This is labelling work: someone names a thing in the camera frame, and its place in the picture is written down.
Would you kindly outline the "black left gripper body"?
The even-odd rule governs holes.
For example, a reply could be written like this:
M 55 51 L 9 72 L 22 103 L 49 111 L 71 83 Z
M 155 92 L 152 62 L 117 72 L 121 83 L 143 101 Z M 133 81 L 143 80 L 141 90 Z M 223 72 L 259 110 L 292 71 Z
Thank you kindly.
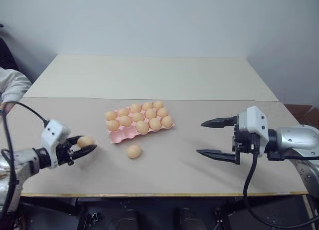
M 58 144 L 56 146 L 56 156 L 58 165 L 68 164 L 69 166 L 74 164 L 74 161 L 71 157 L 73 151 L 71 147 L 75 144 L 75 140 L 67 139 L 64 143 Z

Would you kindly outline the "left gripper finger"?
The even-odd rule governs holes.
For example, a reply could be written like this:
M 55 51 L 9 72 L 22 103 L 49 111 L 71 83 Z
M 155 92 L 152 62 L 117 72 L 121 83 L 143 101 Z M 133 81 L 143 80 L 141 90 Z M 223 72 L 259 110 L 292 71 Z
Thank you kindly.
M 66 140 L 66 143 L 69 146 L 74 146 L 77 145 L 78 140 L 81 138 L 82 136 L 74 136 L 74 137 L 70 137 Z
M 96 149 L 97 145 L 88 145 L 71 154 L 72 160 L 82 158 Z

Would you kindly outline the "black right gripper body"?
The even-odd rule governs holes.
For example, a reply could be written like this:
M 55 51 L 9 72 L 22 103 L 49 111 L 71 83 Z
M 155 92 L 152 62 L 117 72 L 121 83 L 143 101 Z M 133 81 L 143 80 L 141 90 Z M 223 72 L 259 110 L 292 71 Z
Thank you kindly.
M 235 153 L 235 164 L 240 165 L 240 154 L 257 154 L 257 134 L 250 133 L 248 130 L 239 129 L 239 115 L 236 116 L 234 125 L 234 135 L 232 138 L 232 151 Z

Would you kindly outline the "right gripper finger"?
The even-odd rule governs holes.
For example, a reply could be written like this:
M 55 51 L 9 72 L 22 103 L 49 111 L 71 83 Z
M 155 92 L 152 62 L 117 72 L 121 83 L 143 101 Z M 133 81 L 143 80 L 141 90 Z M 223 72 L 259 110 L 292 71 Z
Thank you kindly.
M 208 158 L 217 160 L 217 161 L 224 161 L 224 162 L 230 162 L 230 163 L 236 163 L 236 157 L 234 154 L 229 153 L 223 153 L 219 150 L 209 150 L 209 149 L 202 149 L 202 150 L 196 150 L 197 153 L 206 156 Z
M 236 124 L 236 117 L 228 117 L 228 118 L 215 118 L 212 120 L 207 120 L 201 123 L 202 127 L 208 128 L 224 128 L 229 126 L 234 126 Z

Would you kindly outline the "person's bare hand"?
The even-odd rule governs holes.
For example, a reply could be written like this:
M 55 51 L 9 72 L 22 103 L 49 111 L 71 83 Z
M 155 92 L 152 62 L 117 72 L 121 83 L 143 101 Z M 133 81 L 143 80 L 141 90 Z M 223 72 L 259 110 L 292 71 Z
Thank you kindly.
M 16 102 L 2 102 L 0 104 L 0 111 L 5 115 L 10 112 L 10 110 L 15 106 Z

